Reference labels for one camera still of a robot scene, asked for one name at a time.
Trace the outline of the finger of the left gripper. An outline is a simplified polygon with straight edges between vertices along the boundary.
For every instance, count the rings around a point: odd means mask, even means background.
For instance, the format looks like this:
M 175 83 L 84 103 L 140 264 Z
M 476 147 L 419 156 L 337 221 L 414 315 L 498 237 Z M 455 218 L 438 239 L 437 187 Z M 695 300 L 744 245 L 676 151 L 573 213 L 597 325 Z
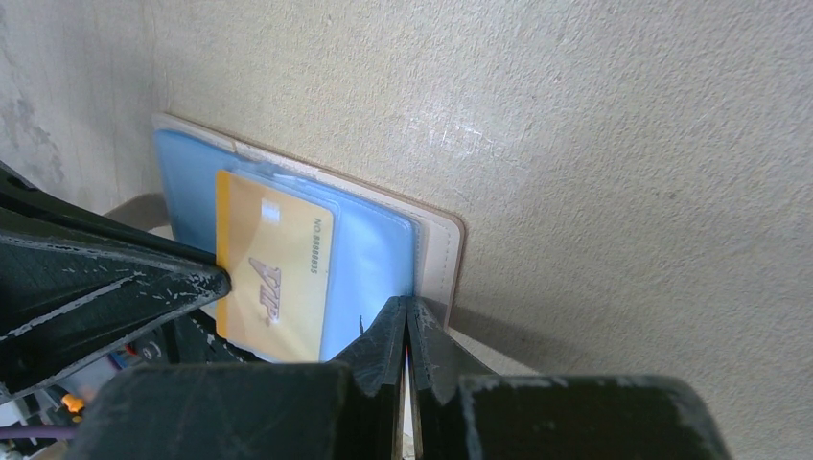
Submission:
M 22 397 L 222 298 L 212 255 L 139 233 L 1 234 L 1 394 Z
M 165 198 L 160 193 L 139 195 L 99 215 L 49 195 L 8 165 L 2 164 L 1 208 L 26 218 L 143 245 L 198 263 L 215 263 L 215 256 L 209 252 L 151 233 L 151 230 L 170 223 Z

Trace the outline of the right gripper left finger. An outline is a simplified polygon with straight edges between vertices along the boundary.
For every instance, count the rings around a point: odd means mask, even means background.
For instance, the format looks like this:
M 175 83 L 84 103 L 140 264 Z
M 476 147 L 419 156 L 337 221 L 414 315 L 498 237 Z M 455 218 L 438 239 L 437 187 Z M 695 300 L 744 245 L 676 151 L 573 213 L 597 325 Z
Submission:
M 330 361 L 333 459 L 399 459 L 402 453 L 407 299 L 390 298 L 372 324 Z

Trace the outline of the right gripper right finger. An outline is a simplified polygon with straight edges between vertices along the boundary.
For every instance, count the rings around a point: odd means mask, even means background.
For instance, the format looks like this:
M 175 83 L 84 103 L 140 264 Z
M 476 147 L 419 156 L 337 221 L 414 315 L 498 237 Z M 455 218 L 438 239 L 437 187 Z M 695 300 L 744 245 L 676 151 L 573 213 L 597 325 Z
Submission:
M 406 299 L 411 413 L 419 459 L 467 459 L 459 379 L 494 370 L 452 338 L 420 297 Z

